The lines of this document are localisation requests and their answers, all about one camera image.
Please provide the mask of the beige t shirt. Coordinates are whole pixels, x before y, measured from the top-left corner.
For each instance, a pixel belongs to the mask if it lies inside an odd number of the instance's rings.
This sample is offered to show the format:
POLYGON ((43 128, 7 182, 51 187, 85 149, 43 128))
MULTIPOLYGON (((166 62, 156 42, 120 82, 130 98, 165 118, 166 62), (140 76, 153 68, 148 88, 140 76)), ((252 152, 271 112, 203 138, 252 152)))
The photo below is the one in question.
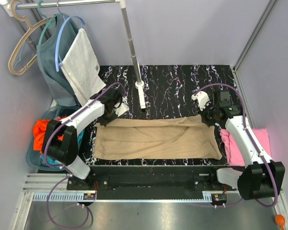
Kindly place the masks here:
POLYGON ((215 128, 199 115, 173 119, 115 119, 96 125, 93 156, 102 160, 220 160, 215 128))

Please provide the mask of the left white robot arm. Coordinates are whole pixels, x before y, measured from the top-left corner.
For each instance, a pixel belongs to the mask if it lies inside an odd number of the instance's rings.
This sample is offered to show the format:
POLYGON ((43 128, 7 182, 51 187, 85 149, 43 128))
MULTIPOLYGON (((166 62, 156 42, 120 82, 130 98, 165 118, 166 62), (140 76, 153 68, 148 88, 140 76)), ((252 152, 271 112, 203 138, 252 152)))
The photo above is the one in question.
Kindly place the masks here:
POLYGON ((96 93, 87 103, 70 116, 48 122, 42 145, 44 159, 51 158, 68 173, 77 177, 77 184, 84 190, 94 185, 90 167, 79 156, 79 134, 93 121, 99 120, 103 126, 118 116, 115 109, 122 108, 123 94, 109 89, 96 93))

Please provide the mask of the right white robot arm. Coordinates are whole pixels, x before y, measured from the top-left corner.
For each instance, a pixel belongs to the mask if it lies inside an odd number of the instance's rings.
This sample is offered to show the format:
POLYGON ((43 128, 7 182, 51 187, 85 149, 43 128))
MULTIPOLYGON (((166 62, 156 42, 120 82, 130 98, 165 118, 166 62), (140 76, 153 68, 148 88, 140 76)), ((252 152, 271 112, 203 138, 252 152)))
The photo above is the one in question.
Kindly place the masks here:
POLYGON ((225 184, 238 190, 243 200, 278 198, 285 174, 281 162, 275 162, 264 150, 249 126, 244 107, 233 105, 229 91, 216 91, 209 97, 204 91, 192 96, 199 115, 207 126, 218 123, 232 135, 242 154, 245 169, 221 168, 208 178, 209 186, 219 190, 225 184))

